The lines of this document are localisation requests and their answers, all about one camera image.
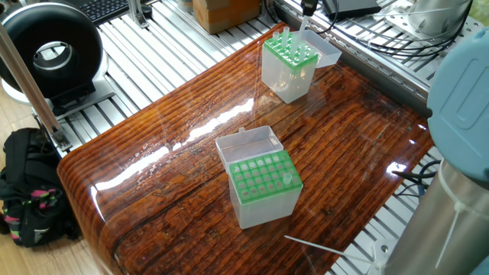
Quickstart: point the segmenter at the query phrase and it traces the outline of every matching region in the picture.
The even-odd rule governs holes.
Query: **wooden floor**
[[[0,88],[0,148],[12,131],[36,127],[37,123],[26,105],[11,100]],[[0,150],[0,170],[5,154]],[[25,248],[14,244],[10,235],[0,235],[1,275],[99,275],[88,244],[81,237],[66,237],[43,247]]]

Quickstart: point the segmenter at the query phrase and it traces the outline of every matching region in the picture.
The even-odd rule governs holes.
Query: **black backpack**
[[[39,129],[12,132],[4,145],[6,166],[0,173],[4,220],[17,245],[46,244],[79,227],[56,168],[57,152]]]

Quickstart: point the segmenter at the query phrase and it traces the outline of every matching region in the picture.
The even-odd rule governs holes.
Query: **white pipette tip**
[[[292,42],[290,43],[290,55],[296,55],[297,47],[299,46],[300,37],[298,34],[292,36]]]
[[[299,60],[303,61],[306,59],[306,43],[300,41],[299,43]]]
[[[309,23],[309,16],[304,15],[303,22],[300,24],[299,31],[304,31],[306,29],[308,23]]]
[[[290,173],[285,173],[283,175],[283,183],[289,184],[292,181],[292,175]]]
[[[365,260],[365,259],[362,259],[360,257],[353,256],[353,255],[348,255],[348,254],[345,254],[345,253],[343,253],[341,251],[337,251],[335,249],[331,249],[331,248],[328,248],[328,247],[323,247],[322,245],[313,244],[311,242],[303,241],[303,240],[300,240],[300,239],[297,239],[297,238],[292,238],[292,237],[289,237],[287,235],[284,235],[284,237],[285,238],[288,238],[288,239],[290,239],[292,241],[297,241],[297,242],[299,242],[301,244],[307,244],[307,245],[310,245],[310,246],[315,247],[315,248],[320,248],[320,249],[323,249],[323,250],[326,250],[326,251],[329,251],[329,252],[332,252],[332,253],[336,253],[338,255],[342,255],[342,256],[348,257],[350,259],[359,260],[359,261],[364,262],[366,264],[374,264],[374,262],[371,262],[369,260]]]
[[[274,31],[274,41],[275,42],[278,42],[278,36],[279,36],[278,31]]]
[[[282,33],[282,47],[286,47],[287,46],[287,41],[289,40],[289,32],[290,32],[290,28],[289,27],[285,27],[283,29],[283,33]]]

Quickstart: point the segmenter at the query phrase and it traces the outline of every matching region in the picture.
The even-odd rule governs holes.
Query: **wire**
[[[406,192],[409,188],[414,187],[414,186],[422,186],[424,189],[428,189],[428,186],[425,183],[423,183],[422,179],[432,178],[436,175],[436,172],[427,173],[427,174],[425,174],[425,172],[431,166],[436,165],[436,164],[440,164],[440,163],[441,163],[441,160],[434,160],[434,161],[428,162],[426,165],[423,166],[423,168],[421,168],[419,174],[393,171],[392,172],[393,174],[401,176],[406,180],[410,180],[410,181],[414,182],[413,184],[406,186],[406,188],[404,188],[401,192],[397,193],[396,196],[404,196],[404,192]]]
[[[469,5],[467,7],[467,10],[465,11],[464,18],[468,17],[468,13],[471,9],[472,3],[473,3],[473,0],[470,1]],[[330,30],[331,28],[334,27],[334,23],[335,23],[334,21],[333,21],[333,23],[329,23],[330,26],[329,26],[328,30]],[[336,27],[335,29],[337,31],[339,31],[340,33],[344,34],[346,37],[348,37],[352,40],[356,40],[357,42],[360,42],[364,47],[367,47],[370,50],[373,50],[374,52],[377,52],[377,53],[382,53],[382,54],[391,55],[391,56],[399,56],[399,57],[430,57],[430,56],[433,56],[439,52],[444,51],[447,47],[450,47],[453,44],[453,42],[455,41],[456,37],[460,34],[463,27],[464,27],[464,24],[462,22],[460,24],[460,27],[458,28],[458,30],[449,39],[447,39],[445,41],[442,41],[442,42],[439,42],[437,44],[433,44],[430,46],[408,48],[408,49],[399,48],[399,47],[388,47],[388,46],[384,46],[384,45],[380,45],[380,44],[376,44],[376,43],[371,43],[369,41],[362,40],[361,38],[356,37],[354,35],[348,34],[347,32],[343,31],[340,28]],[[382,48],[385,50],[376,49],[376,48],[373,48],[372,46],[379,47],[379,48]],[[438,47],[438,46],[441,46],[441,48],[439,48],[438,50],[435,50],[434,52],[431,52],[431,53],[425,53],[425,54],[419,54],[419,53],[402,54],[402,53],[399,53],[399,52],[403,52],[403,51],[407,51],[407,50],[418,50],[419,52],[422,52],[422,51],[427,50],[429,48]]]
[[[268,16],[270,16],[270,18],[272,18],[272,21],[275,23],[275,24],[278,24],[278,21],[277,19],[275,19],[275,17],[272,15],[272,13],[270,12],[270,10],[268,9],[268,5],[267,5],[267,2],[263,2],[263,5],[265,6],[265,11],[267,12]]]
[[[472,6],[472,3],[473,3],[473,0],[470,1],[466,11],[465,11],[465,16],[464,18],[467,18],[468,17],[468,13],[471,9],[471,6]],[[444,42],[440,42],[440,43],[437,43],[437,44],[433,44],[432,46],[430,47],[436,47],[436,46],[441,46],[443,45],[444,43],[446,43],[446,45],[442,46],[440,49],[432,52],[432,53],[427,53],[427,54],[400,54],[400,53],[389,53],[387,51],[383,51],[383,50],[379,50],[379,49],[374,49],[374,48],[371,48],[369,47],[371,50],[375,51],[375,52],[378,52],[378,53],[384,53],[384,54],[388,54],[388,55],[397,55],[397,56],[400,56],[400,57],[430,57],[434,54],[437,54],[441,51],[444,51],[447,47],[450,47],[450,45],[453,44],[453,42],[455,41],[455,39],[457,38],[457,36],[460,34],[461,30],[463,29],[464,27],[464,22],[462,21],[461,24],[460,24],[460,27],[458,28],[458,30],[447,40],[447,41],[444,41]],[[381,46],[383,48],[388,48],[388,47],[385,47],[383,45],[378,45],[378,44],[375,44],[376,47],[378,46]],[[419,48],[419,50],[423,51],[423,50],[426,50],[430,47],[422,47],[422,48]]]
[[[335,17],[333,18],[333,22],[329,25],[329,27],[326,30],[317,32],[317,34],[324,34],[330,31],[336,24],[336,21],[338,19],[338,13],[339,13],[339,2],[338,0],[333,0],[333,1],[335,2]],[[322,0],[322,5],[326,6],[326,0]]]
[[[396,15],[421,15],[425,13],[432,13],[432,12],[437,12],[437,11],[448,11],[454,8],[438,8],[436,10],[429,10],[429,11],[413,11],[413,12],[403,12],[403,13],[398,13],[398,14],[385,14],[385,15],[379,15],[379,14],[373,14],[372,16],[381,16],[381,17],[387,17],[387,16],[396,16]]]
[[[359,28],[362,28],[362,29],[370,32],[371,34],[375,34],[378,37],[382,37],[382,38],[390,39],[390,40],[399,40],[399,41],[408,41],[408,42],[430,41],[430,40],[433,40],[433,39],[436,39],[436,38],[439,38],[439,37],[443,37],[446,34],[451,33],[455,29],[455,27],[456,27],[456,26],[454,26],[453,28],[451,28],[450,30],[444,32],[443,34],[438,34],[438,35],[432,36],[430,38],[424,38],[424,39],[412,39],[412,38],[410,38],[410,39],[406,39],[406,38],[391,37],[391,36],[388,36],[388,35],[385,35],[385,34],[381,34],[379,32],[376,32],[376,31],[372,31],[368,27],[364,27],[364,26],[360,25],[359,23],[357,23],[355,21],[351,21],[351,23],[355,24],[355,26],[357,26]]]
[[[406,192],[406,191],[407,191],[409,188],[414,187],[414,186],[418,186],[418,185],[419,185],[419,183],[413,183],[413,184],[410,184],[410,185],[406,186],[406,187],[403,189],[403,191],[401,191],[401,192],[397,193],[397,194],[396,194],[396,196],[401,196],[401,195],[403,195],[403,194],[404,194],[404,192]]]
[[[396,195],[396,196],[413,196],[413,197],[419,199],[419,196],[418,195],[411,195],[411,194],[400,194],[400,195]]]
[[[406,172],[401,172],[401,171],[392,171],[392,174],[401,176],[403,178],[408,176],[408,177],[417,178],[417,179],[429,179],[429,178],[434,177],[436,175],[436,172],[427,173],[427,174],[415,174],[415,173],[406,173]]]

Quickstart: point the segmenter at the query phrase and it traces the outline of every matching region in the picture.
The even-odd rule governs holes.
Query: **black cable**
[[[473,0],[470,1],[468,7],[467,7],[467,10],[465,11],[465,15],[464,15],[464,19],[466,20],[467,17],[468,17],[468,13],[470,12],[471,10],[471,6],[472,6],[472,3],[473,3]],[[426,50],[428,48],[431,48],[431,47],[437,47],[437,46],[441,46],[443,44],[446,43],[446,45],[444,45],[442,48],[436,50],[435,52],[432,52],[432,53],[425,53],[425,54],[400,54],[400,53],[389,53],[389,52],[386,52],[386,51],[383,51],[383,50],[379,50],[379,49],[374,49],[374,48],[371,48],[367,45],[367,47],[370,48],[370,50],[373,50],[375,52],[378,52],[378,53],[384,53],[384,54],[388,54],[388,55],[391,55],[391,56],[399,56],[399,57],[430,57],[432,56],[433,54],[437,54],[441,51],[444,51],[447,47],[450,47],[453,42],[455,41],[455,39],[457,38],[457,36],[460,34],[461,30],[464,28],[464,21],[463,20],[460,24],[460,27],[458,28],[458,30],[449,38],[447,39],[446,41],[443,41],[443,42],[439,42],[437,44],[433,44],[431,46],[425,46],[425,47],[420,47],[420,48],[417,48],[417,50]],[[382,47],[382,48],[387,48],[389,50],[398,50],[398,51],[403,51],[403,50],[407,50],[407,49],[399,49],[399,48],[392,48],[392,47],[387,47],[387,46],[384,46],[384,45],[379,45],[379,44],[373,44],[373,43],[370,43],[370,45],[374,45],[375,47]]]
[[[423,168],[421,168],[421,171],[419,172],[419,176],[418,176],[418,180],[419,180],[419,181],[418,181],[418,183],[422,183],[422,182],[421,182],[421,179],[423,179],[423,178],[422,178],[422,176],[424,176],[424,175],[425,175],[425,172],[426,172],[426,170],[427,170],[428,168],[430,168],[430,167],[431,167],[431,166],[433,166],[433,165],[440,164],[441,162],[442,162],[441,160],[434,160],[434,161],[430,161],[430,162],[428,162],[428,163],[427,163],[425,166],[423,166]]]
[[[396,195],[396,196],[413,196],[413,197],[419,199],[419,196],[418,195],[411,195],[411,194],[400,194],[400,195]]]
[[[423,183],[422,179],[428,179],[428,178],[434,177],[436,175],[436,172],[427,173],[427,174],[425,174],[425,172],[431,166],[436,165],[436,164],[440,164],[440,163],[441,163],[441,160],[434,160],[434,161],[428,162],[426,165],[423,166],[423,168],[421,168],[421,171],[419,172],[419,174],[393,171],[392,172],[393,174],[401,176],[406,180],[409,179],[410,181],[414,181],[414,179],[417,179],[417,182],[406,186],[406,188],[404,188],[401,192],[397,193],[396,196],[403,196],[404,192],[406,192],[409,188],[414,187],[414,186],[422,186],[424,189],[428,189],[428,186]]]
[[[337,8],[338,7],[338,0],[335,0],[335,2],[336,2],[336,8]],[[465,19],[468,17],[468,13],[469,13],[469,11],[471,9],[472,3],[473,3],[473,0],[470,1],[469,5],[467,7],[467,10],[465,11],[465,16],[464,16]],[[333,28],[334,23],[335,23],[335,21],[333,21],[333,23],[330,24],[328,30],[330,30],[331,28]],[[433,45],[430,45],[430,46],[417,47],[417,48],[409,48],[409,49],[403,49],[403,48],[398,48],[398,47],[388,47],[388,46],[384,46],[384,45],[380,45],[380,44],[376,44],[376,43],[368,43],[368,41],[362,40],[362,39],[359,39],[358,37],[355,37],[353,35],[350,35],[350,34],[346,33],[345,31],[343,31],[343,30],[341,30],[339,28],[336,28],[336,30],[338,30],[339,32],[341,32],[345,36],[349,37],[350,39],[356,40],[357,42],[360,42],[362,45],[364,45],[364,47],[367,47],[370,50],[373,50],[373,51],[378,52],[378,53],[383,53],[383,54],[387,54],[387,55],[391,55],[391,56],[399,56],[399,57],[430,57],[430,56],[432,56],[434,54],[437,54],[437,53],[439,53],[441,51],[444,51],[447,47],[450,47],[453,44],[453,42],[455,41],[455,39],[457,38],[457,36],[460,34],[460,32],[463,29],[463,27],[464,27],[464,23],[462,22],[461,25],[460,25],[460,27],[458,28],[458,30],[449,39],[447,39],[445,41],[438,42],[437,44],[433,44]],[[380,49],[372,48],[371,46],[383,48],[383,49],[386,49],[386,50],[395,50],[395,51],[398,51],[398,52],[407,51],[407,50],[420,50],[420,51],[423,51],[423,50],[426,50],[426,49],[429,49],[429,48],[432,48],[432,47],[439,47],[439,46],[442,46],[442,48],[440,48],[440,49],[438,49],[438,50],[436,50],[436,51],[434,51],[432,53],[425,53],[425,54],[402,54],[402,53],[390,53],[390,52],[385,51],[385,50],[380,50]]]
[[[329,25],[329,27],[326,30],[317,32],[317,34],[324,34],[330,31],[333,28],[333,26],[335,26],[336,24],[336,21],[338,19],[338,13],[339,13],[339,2],[338,0],[333,0],[333,1],[335,2],[335,17],[333,18],[333,22]],[[322,0],[322,6],[323,7],[326,6],[326,0]]]
[[[268,5],[267,5],[267,2],[263,2],[263,5],[265,6],[265,11],[267,12],[268,16],[270,16],[270,18],[272,18],[272,21],[275,23],[275,24],[278,24],[278,21],[277,19],[275,19],[275,17],[272,15],[272,13],[270,12],[270,10],[268,9]]]
[[[401,195],[403,195],[403,194],[404,194],[404,192],[406,192],[406,191],[407,191],[409,188],[414,187],[414,186],[418,186],[418,185],[419,185],[419,183],[413,183],[413,184],[410,184],[410,185],[406,186],[406,187],[403,189],[403,191],[401,191],[401,192],[397,193],[397,194],[396,194],[396,196],[401,196]]]
[[[414,179],[429,179],[429,178],[434,177],[436,175],[436,172],[427,173],[427,174],[422,175],[422,174],[415,174],[415,173],[406,173],[406,172],[402,172],[402,171],[392,171],[392,174],[397,175],[397,176],[401,176],[403,178],[406,178],[408,176],[408,177],[411,177]]]

